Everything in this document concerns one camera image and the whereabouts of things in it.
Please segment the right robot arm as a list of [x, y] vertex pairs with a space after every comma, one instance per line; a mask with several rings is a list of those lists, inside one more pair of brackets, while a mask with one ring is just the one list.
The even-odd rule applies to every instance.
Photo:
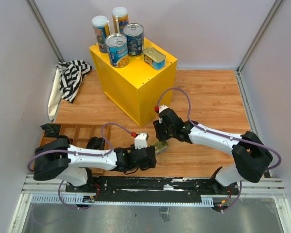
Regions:
[[273, 160], [269, 149], [253, 132], [226, 133], [208, 129], [195, 121], [184, 122], [166, 105], [156, 106], [154, 110], [158, 120], [153, 125], [159, 141], [175, 138], [181, 142], [208, 146], [233, 157], [233, 164], [219, 167], [210, 178], [210, 190], [215, 194], [223, 193], [229, 185], [240, 181], [258, 183]]

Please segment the gold sardine tin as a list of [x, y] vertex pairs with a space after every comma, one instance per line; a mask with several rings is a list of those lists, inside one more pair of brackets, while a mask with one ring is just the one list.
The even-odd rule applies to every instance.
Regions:
[[146, 64], [155, 70], [161, 70], [165, 67], [166, 55], [154, 47], [147, 47], [143, 51], [143, 60]]
[[152, 144], [155, 148], [155, 154], [158, 155], [168, 148], [167, 141], [156, 141]]

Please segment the corn can with pull tab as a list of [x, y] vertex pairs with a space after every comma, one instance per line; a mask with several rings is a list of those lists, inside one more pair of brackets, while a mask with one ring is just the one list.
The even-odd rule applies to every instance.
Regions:
[[120, 33], [113, 33], [105, 39], [110, 64], [122, 68], [129, 64], [127, 39]]

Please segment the tall can mixed beans label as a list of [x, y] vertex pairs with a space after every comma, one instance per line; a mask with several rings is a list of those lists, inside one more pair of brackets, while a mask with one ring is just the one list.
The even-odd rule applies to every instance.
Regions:
[[115, 7], [112, 17], [115, 33], [123, 34], [124, 27], [129, 23], [128, 10], [125, 7]]

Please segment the tall can orange label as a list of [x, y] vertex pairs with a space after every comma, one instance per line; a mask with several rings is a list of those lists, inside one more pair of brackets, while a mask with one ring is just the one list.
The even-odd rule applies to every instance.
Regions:
[[110, 35], [109, 20], [106, 16], [96, 16], [91, 21], [97, 39], [99, 51], [107, 53], [105, 39]]

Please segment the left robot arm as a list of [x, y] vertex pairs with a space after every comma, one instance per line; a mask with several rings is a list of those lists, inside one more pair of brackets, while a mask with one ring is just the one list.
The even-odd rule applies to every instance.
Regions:
[[91, 168], [122, 173], [155, 168], [155, 147], [148, 145], [147, 138], [141, 133], [131, 147], [110, 150], [80, 148], [70, 144], [68, 138], [58, 138], [36, 148], [31, 161], [34, 166], [28, 168], [35, 181], [60, 179], [88, 192], [94, 186]]

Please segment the blue short can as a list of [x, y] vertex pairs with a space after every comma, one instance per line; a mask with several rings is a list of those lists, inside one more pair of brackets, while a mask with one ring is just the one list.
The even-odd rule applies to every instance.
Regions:
[[144, 49], [144, 28], [141, 24], [127, 24], [123, 33], [127, 40], [128, 54], [132, 57], [137, 57], [143, 54]]

